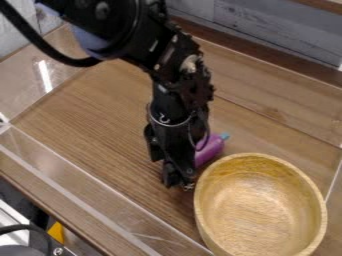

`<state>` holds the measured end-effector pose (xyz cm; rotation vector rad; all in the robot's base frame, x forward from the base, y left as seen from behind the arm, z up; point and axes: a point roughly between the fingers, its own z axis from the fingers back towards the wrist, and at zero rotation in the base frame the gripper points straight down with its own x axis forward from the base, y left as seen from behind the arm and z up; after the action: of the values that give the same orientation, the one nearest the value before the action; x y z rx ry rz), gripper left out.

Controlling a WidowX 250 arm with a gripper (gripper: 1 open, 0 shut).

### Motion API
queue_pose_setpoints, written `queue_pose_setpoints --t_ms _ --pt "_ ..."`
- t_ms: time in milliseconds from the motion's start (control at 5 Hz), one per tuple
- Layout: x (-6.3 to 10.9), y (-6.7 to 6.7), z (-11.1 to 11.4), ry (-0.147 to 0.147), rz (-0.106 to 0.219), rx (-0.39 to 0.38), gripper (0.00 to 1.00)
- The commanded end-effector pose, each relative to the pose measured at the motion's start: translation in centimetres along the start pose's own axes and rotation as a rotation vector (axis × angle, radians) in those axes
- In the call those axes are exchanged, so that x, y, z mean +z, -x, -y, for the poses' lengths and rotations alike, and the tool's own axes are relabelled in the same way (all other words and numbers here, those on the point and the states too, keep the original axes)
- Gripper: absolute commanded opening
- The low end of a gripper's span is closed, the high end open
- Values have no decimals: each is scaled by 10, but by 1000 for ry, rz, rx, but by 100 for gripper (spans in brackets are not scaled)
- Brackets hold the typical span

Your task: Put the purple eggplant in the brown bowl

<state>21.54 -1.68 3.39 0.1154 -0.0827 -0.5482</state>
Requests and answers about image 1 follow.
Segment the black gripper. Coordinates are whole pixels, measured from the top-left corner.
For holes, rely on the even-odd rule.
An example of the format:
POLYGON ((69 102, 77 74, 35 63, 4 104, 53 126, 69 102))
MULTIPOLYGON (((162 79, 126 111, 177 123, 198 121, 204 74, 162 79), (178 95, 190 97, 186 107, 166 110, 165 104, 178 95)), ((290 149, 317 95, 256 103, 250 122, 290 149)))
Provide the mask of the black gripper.
POLYGON ((149 125, 145 139, 153 162, 165 160, 162 183, 167 188, 182 187, 190 191, 195 187, 197 144, 209 141, 209 112, 197 109, 182 122, 162 121, 165 115, 147 110, 149 125))

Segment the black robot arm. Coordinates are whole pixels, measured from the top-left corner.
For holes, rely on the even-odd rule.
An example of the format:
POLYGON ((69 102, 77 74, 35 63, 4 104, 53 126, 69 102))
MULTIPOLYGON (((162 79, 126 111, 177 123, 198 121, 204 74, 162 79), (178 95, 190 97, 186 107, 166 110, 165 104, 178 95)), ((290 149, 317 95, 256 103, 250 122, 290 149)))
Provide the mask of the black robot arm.
POLYGON ((193 189, 195 154, 210 136, 216 87, 201 46, 173 21, 166 0, 34 1, 69 22, 90 57, 121 59, 150 76, 145 128, 150 158, 163 163, 166 187, 193 189))

